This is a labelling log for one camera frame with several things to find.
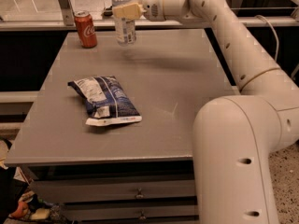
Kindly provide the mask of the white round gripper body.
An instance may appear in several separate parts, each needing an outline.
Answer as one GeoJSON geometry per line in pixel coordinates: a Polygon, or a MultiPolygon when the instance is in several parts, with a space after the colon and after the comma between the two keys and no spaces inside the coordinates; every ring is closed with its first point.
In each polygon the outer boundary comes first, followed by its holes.
{"type": "Polygon", "coordinates": [[[163,0],[142,0],[144,17],[149,21],[165,21],[163,0]]]}

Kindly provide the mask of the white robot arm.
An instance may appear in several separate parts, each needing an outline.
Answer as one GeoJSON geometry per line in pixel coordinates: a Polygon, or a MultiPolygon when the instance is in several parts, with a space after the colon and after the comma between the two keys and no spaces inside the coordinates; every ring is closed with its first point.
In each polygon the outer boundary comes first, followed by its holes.
{"type": "Polygon", "coordinates": [[[279,224],[268,157],[299,139],[299,88],[226,0],[131,0],[114,16],[212,29],[239,93],[206,103],[193,124],[201,224],[279,224]]]}

